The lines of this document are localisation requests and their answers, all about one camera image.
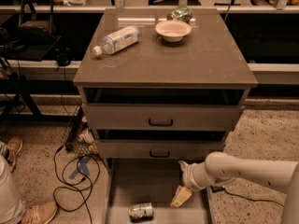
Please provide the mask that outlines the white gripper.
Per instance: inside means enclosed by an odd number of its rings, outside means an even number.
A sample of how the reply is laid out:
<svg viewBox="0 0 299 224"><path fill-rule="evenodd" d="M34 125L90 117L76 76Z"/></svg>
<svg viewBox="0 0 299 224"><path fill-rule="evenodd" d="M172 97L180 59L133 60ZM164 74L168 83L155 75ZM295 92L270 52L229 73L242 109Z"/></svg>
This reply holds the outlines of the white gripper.
<svg viewBox="0 0 299 224"><path fill-rule="evenodd" d="M192 196L193 191L199 191L207 186L206 167L203 163L188 164L185 161L178 162L182 171L184 186L178 186L170 206L179 208Z"/></svg>

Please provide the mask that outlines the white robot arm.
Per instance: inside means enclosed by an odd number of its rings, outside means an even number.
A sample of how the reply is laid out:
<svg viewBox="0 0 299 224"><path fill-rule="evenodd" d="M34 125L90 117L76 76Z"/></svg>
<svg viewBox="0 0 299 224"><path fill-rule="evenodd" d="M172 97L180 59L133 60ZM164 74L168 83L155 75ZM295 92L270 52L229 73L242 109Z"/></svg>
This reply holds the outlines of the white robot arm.
<svg viewBox="0 0 299 224"><path fill-rule="evenodd" d="M200 163L178 163L183 185L178 186L171 207L182 206L196 191L232 184L241 178L285 193L281 224L299 224L298 161L239 159L223 152L213 152Z"/></svg>

